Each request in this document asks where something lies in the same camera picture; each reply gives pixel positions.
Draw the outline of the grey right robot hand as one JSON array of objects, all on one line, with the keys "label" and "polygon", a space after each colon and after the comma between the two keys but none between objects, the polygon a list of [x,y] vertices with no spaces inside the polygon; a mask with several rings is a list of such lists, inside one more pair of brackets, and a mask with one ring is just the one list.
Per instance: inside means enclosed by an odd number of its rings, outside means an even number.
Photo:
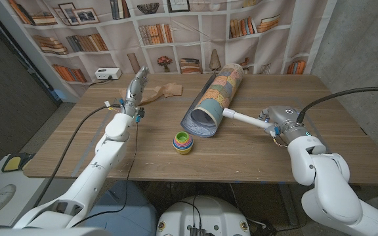
[{"label": "grey right robot hand", "polygon": [[304,125],[297,124],[298,116],[297,111],[290,106],[270,106],[262,110],[258,118],[278,127],[279,133],[285,136],[285,141],[289,144],[298,137],[310,134]]}]

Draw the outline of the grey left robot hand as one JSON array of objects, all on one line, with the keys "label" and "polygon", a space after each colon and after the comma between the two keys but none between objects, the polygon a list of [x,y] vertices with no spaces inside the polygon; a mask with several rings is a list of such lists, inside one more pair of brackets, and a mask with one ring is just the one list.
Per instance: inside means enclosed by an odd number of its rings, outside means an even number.
[{"label": "grey left robot hand", "polygon": [[142,66],[127,88],[123,104],[123,112],[131,117],[135,115],[137,106],[142,101],[144,87],[148,82],[148,74],[148,67]]}]

